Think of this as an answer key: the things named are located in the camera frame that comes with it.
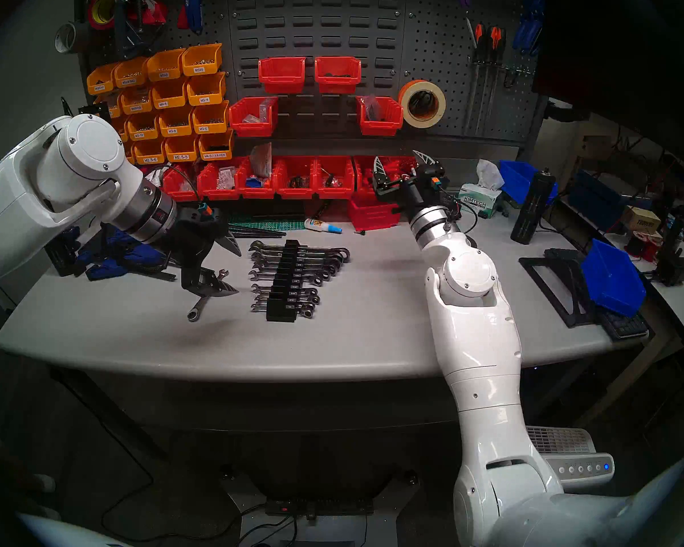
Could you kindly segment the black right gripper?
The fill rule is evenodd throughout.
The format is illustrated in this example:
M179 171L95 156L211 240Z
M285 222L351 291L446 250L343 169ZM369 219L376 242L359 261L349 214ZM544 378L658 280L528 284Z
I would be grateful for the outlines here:
M402 168L394 191L393 181L385 171L379 156L373 160L373 191L377 198L392 198L392 203L405 215L415 215L422 209L441 206L449 208L446 186L449 179L441 163L433 157L412 151L416 169Z

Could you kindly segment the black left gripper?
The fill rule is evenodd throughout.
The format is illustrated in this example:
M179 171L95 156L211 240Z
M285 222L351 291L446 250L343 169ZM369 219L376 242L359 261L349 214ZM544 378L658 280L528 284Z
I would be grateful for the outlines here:
M182 208L173 223L158 239L158 250L180 268L181 286L198 297L227 297L238 290L216 273L203 267L203 261L214 245L220 245L240 257L241 249L227 218L212 209L207 215L199 209Z

